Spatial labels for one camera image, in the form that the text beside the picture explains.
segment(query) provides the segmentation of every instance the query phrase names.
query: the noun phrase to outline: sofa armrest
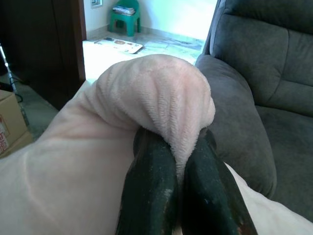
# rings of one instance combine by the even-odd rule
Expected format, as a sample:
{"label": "sofa armrest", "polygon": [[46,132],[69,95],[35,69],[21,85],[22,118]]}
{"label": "sofa armrest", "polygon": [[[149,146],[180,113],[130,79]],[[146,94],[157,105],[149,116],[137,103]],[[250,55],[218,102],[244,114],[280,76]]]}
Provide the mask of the sofa armrest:
{"label": "sofa armrest", "polygon": [[196,67],[207,78],[216,107],[209,129],[217,154],[266,197],[276,188],[276,167],[271,146],[244,77],[225,62],[201,55]]}

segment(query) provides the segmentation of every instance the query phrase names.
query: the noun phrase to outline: pink fleece blanket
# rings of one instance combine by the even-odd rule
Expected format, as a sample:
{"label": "pink fleece blanket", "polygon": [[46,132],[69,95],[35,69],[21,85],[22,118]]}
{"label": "pink fleece blanket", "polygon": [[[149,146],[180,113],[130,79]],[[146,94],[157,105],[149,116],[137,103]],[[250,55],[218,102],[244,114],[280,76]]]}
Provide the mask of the pink fleece blanket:
{"label": "pink fleece blanket", "polygon": [[[199,131],[214,114],[209,84],[189,63],[153,55],[115,64],[38,141],[0,160],[0,234],[114,234],[139,126],[171,145],[182,183]],[[313,234],[312,223],[229,169],[259,234]]]}

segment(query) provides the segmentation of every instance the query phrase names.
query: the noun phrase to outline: gray sofa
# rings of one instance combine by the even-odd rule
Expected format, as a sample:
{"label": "gray sofa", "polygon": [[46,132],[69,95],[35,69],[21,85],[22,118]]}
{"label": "gray sofa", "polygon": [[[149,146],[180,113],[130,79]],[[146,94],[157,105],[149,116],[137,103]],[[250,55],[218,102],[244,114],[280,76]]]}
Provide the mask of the gray sofa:
{"label": "gray sofa", "polygon": [[196,66],[216,105],[218,155],[313,221],[313,0],[218,0]]}

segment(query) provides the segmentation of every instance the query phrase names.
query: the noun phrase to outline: cardboard box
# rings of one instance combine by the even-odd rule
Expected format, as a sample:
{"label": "cardboard box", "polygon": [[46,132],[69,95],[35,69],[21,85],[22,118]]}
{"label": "cardboard box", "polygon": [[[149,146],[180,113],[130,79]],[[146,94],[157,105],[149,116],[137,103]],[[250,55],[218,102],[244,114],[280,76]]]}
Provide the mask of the cardboard box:
{"label": "cardboard box", "polygon": [[33,142],[33,137],[31,136],[29,131],[26,131],[17,141],[15,141],[8,149],[6,149],[3,153],[0,154],[0,159],[4,158],[21,148],[29,145]]}
{"label": "cardboard box", "polygon": [[27,131],[14,93],[0,90],[0,154]]}

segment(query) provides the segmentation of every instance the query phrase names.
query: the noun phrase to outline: stool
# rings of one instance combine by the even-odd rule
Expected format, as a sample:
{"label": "stool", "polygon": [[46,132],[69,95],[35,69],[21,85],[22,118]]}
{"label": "stool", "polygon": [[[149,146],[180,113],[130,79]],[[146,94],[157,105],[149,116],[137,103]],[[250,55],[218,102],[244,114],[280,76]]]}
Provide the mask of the stool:
{"label": "stool", "polygon": [[132,37],[134,35],[134,23],[137,21],[137,30],[138,33],[141,32],[141,24],[140,24],[140,8],[137,0],[120,0],[115,6],[123,6],[128,8],[133,8],[135,13],[131,16],[125,16],[121,14],[117,14],[113,10],[111,10],[111,20],[109,31],[113,32],[113,26],[115,21],[123,21],[126,23],[127,36]]}

